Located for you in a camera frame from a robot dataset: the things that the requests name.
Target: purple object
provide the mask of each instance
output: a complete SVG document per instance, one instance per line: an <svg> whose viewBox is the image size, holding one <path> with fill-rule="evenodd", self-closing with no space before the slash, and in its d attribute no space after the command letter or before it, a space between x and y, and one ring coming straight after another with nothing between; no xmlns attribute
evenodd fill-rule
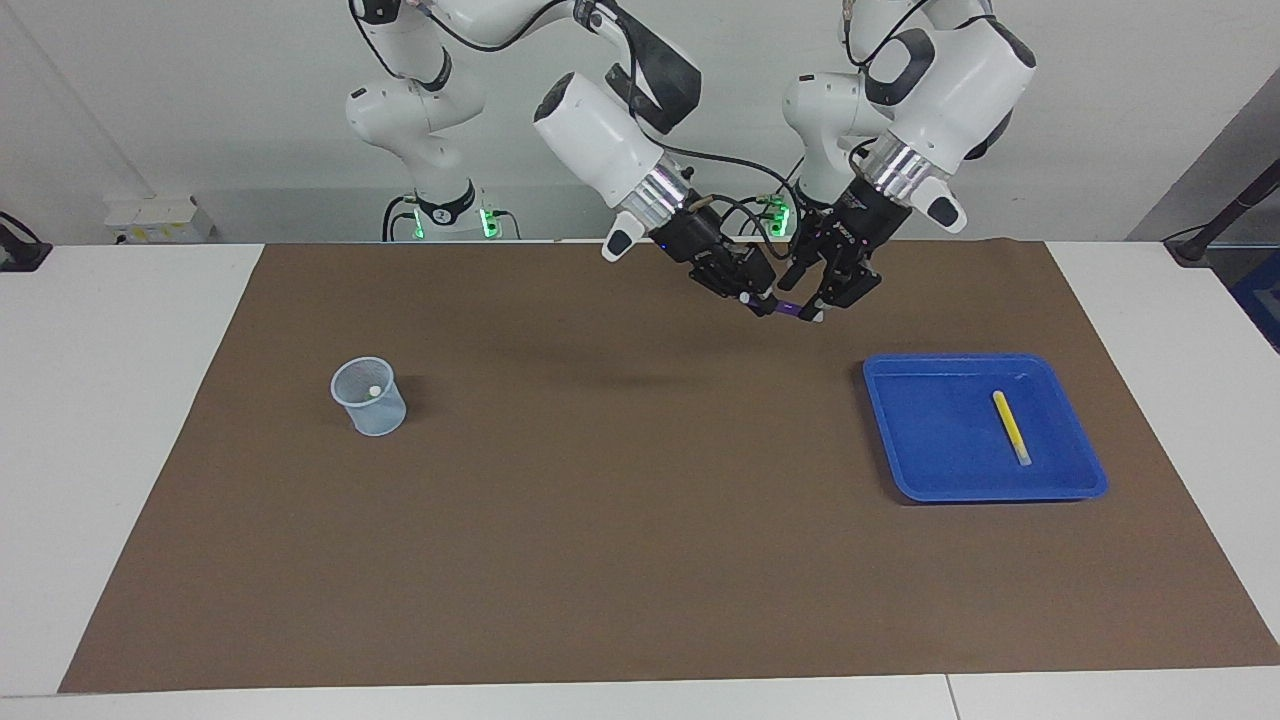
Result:
<svg viewBox="0 0 1280 720"><path fill-rule="evenodd" d="M792 318L799 318L801 310L804 310L803 305L796 305L795 302L787 302L786 300L780 300L774 313L782 313L783 315L791 315Z"/></svg>
<svg viewBox="0 0 1280 720"><path fill-rule="evenodd" d="M748 300L746 304L750 305L751 307L760 306L760 301L754 297ZM804 310L804 306L796 305L795 302L787 302L786 300L780 300L778 306L773 309L774 313L781 313L782 315L791 315L792 318L799 318L801 310Z"/></svg>

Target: white wall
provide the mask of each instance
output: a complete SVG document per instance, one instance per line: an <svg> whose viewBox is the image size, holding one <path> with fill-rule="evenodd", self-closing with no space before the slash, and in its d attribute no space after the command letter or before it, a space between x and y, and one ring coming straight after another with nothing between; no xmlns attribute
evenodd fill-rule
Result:
<svg viewBox="0 0 1280 720"><path fill-rule="evenodd" d="M380 199L406 182L393 158L347 131L344 95L380 69L340 0L5 3L146 184L195 193L224 240L372 240ZM690 47L705 73L703 106L673 141L788 168L800 143L782 122L781 95L800 72L842 68L838 6L628 3ZM969 237L1125 237L1280 65L1275 0L1002 1L997 9L1036 49L1041 72L1005 140L957 178ZM56 106L22 101L40 87L8 55L0 55L0 181L5 188L36 181L0 200L56 228L58 240L87 240L99 209L86 199L119 191L120 181L68 151L78 140L58 127ZM489 111L452 131L477 181L521 213L526 234L603 232L608 214L572 188L530 119L556 78L570 69L602 76L612 49L562 23L497 56L456 55L490 87ZM20 101L12 85L24 87ZM700 168L698 184L772 190L749 170L717 167ZM902 234L936 233L913 222Z"/></svg>

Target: blue tray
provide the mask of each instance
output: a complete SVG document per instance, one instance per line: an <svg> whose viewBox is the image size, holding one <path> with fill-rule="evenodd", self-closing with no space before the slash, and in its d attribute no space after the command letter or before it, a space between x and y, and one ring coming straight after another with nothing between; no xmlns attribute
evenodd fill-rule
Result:
<svg viewBox="0 0 1280 720"><path fill-rule="evenodd" d="M919 502L1085 500L1107 491L1057 375L1034 355L878 355L863 373L897 487ZM1004 391L1032 465L1000 421Z"/></svg>

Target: power outlet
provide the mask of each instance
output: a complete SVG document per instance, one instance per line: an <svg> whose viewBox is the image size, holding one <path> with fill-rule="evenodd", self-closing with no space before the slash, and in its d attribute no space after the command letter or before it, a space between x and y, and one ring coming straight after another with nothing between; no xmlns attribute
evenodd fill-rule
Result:
<svg viewBox="0 0 1280 720"><path fill-rule="evenodd" d="M116 245L193 245L209 242L214 233L214 220L196 205L195 197L111 202L105 224Z"/></svg>

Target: green indicator light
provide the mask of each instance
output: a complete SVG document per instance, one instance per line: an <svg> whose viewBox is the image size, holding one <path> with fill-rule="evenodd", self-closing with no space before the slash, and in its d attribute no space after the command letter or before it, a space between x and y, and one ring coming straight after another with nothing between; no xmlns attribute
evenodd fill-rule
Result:
<svg viewBox="0 0 1280 720"><path fill-rule="evenodd" d="M484 228L485 240L502 237L502 223L490 210L480 209L480 224Z"/></svg>
<svg viewBox="0 0 1280 720"><path fill-rule="evenodd" d="M769 234L773 237L786 237L787 228L791 227L791 208L781 195L771 195L765 201L769 206L765 214L769 220Z"/></svg>

